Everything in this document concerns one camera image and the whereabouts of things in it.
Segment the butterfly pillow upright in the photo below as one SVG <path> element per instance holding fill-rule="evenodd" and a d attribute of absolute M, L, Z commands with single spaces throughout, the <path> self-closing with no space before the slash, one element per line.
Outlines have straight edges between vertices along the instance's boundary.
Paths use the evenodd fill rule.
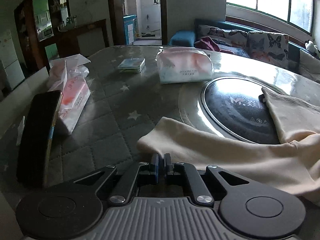
<path fill-rule="evenodd" d="M 252 59 L 288 69 L 289 36 L 266 31 L 249 31 L 248 54 Z"/>

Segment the blue corner sofa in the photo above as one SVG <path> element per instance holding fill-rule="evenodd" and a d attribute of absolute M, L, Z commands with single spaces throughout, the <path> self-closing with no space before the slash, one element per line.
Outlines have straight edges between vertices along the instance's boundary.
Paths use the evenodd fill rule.
<path fill-rule="evenodd" d="M 194 30 L 176 32 L 169 44 L 246 57 L 319 81 L 319 48 L 311 40 L 303 48 L 290 41 L 287 34 L 232 22 L 196 19 L 194 25 Z"/>

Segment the white pink tissue pack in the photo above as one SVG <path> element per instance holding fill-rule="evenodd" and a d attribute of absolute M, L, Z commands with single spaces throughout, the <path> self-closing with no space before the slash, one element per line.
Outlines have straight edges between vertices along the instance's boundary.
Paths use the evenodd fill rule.
<path fill-rule="evenodd" d="M 160 83 L 209 81 L 214 69 L 210 57 L 195 48 L 171 47 L 157 55 Z"/>

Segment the butterfly pillow lying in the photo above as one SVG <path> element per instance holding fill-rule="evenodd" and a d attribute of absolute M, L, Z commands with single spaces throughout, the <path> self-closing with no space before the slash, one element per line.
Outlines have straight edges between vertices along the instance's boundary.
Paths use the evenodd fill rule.
<path fill-rule="evenodd" d="M 248 32 L 243 30 L 225 30 L 210 25 L 199 25 L 198 38 L 209 36 L 221 48 L 230 50 L 234 55 L 249 58 L 247 52 Z"/>

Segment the cream fabric garment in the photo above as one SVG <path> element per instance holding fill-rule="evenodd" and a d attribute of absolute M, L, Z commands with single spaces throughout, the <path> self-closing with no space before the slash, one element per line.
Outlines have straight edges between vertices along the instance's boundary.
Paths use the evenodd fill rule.
<path fill-rule="evenodd" d="M 262 89 L 279 144 L 222 138 L 163 117 L 137 142 L 144 153 L 170 154 L 202 170 L 217 165 L 319 204 L 319 107 Z"/>

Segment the small flat card box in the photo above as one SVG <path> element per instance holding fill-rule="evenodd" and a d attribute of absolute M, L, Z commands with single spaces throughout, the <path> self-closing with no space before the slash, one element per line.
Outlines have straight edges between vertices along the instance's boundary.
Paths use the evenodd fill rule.
<path fill-rule="evenodd" d="M 129 58 L 124 59 L 119 65 L 118 69 L 121 72 L 140 73 L 145 67 L 145 58 Z"/>

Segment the magenta garment on sofa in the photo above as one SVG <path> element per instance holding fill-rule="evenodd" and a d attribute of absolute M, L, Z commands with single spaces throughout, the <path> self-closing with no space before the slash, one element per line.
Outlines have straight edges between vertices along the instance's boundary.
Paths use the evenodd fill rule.
<path fill-rule="evenodd" d="M 221 49 L 209 36 L 205 36 L 194 43 L 195 48 L 217 51 L 220 53 L 232 54 L 234 53 L 230 50 Z"/>

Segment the grey cushion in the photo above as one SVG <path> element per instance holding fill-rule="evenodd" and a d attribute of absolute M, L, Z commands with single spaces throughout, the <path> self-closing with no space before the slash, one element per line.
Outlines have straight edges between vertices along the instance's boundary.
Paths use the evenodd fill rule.
<path fill-rule="evenodd" d="M 300 75 L 314 80 L 319 79 L 319 60 L 304 50 L 300 50 L 299 57 Z"/>

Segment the quilted grey star table cover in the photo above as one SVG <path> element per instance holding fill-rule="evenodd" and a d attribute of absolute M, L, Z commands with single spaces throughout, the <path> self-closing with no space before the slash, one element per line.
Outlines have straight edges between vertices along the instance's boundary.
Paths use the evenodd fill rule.
<path fill-rule="evenodd" d="M 123 173 L 136 162 L 149 161 L 153 153 L 141 152 L 137 142 L 163 117 L 238 140 L 209 120 L 201 104 L 204 85 L 219 77 L 257 81 L 272 92 L 319 107 L 318 83 L 271 64 L 215 51 L 209 52 L 214 69 L 212 80 L 162 84 L 157 55 L 167 48 L 171 47 L 114 46 L 89 58 L 87 83 L 91 95 L 71 135 L 63 134 L 58 125 L 54 129 L 48 186 L 107 165 L 114 165 Z M 129 58 L 145 58 L 144 69 L 140 73 L 121 72 L 118 65 Z"/>

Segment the dark wooden cabinet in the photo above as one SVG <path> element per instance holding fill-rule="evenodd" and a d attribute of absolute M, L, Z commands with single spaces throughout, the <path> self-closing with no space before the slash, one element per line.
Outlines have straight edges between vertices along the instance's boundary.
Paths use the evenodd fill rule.
<path fill-rule="evenodd" d="M 14 16 L 28 74 L 52 59 L 91 56 L 111 44 L 107 0 L 23 0 Z"/>

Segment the panda plush toy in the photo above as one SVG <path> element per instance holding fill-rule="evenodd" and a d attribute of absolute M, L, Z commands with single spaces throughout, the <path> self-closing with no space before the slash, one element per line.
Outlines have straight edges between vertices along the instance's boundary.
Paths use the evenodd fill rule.
<path fill-rule="evenodd" d="M 305 42 L 306 50 L 314 57 L 319 57 L 319 48 L 311 40 Z"/>

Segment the pink tissue pack near edge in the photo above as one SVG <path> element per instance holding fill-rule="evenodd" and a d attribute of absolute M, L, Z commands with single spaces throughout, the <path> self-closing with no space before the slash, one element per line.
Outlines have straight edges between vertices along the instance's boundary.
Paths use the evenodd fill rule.
<path fill-rule="evenodd" d="M 63 134 L 74 131 L 91 91 L 86 81 L 89 74 L 85 64 L 90 60 L 81 54 L 50 61 L 48 88 L 62 92 L 58 126 Z"/>

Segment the round black induction cooktop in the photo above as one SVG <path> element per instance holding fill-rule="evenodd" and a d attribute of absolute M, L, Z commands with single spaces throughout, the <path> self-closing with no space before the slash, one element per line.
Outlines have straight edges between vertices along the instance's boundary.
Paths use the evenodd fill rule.
<path fill-rule="evenodd" d="M 219 77 L 205 84 L 201 104 L 209 120 L 235 139 L 256 144 L 279 144 L 264 102 L 263 84 L 242 77 Z"/>

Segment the white refrigerator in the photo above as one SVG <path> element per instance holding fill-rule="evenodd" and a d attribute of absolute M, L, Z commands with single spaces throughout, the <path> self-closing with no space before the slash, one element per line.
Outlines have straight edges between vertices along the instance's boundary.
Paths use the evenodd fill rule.
<path fill-rule="evenodd" d="M 1 33 L 1 78 L 5 87 L 14 90 L 24 79 L 24 74 L 17 58 L 11 31 Z"/>

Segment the blue white small cabinet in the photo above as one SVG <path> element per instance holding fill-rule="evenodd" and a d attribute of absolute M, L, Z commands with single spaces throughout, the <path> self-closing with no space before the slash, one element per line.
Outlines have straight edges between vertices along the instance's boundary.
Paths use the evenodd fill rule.
<path fill-rule="evenodd" d="M 124 22 L 124 32 L 125 32 L 125 42 L 126 45 L 133 44 L 136 40 L 136 30 L 137 30 L 137 16 L 136 15 L 126 15 L 123 16 Z"/>

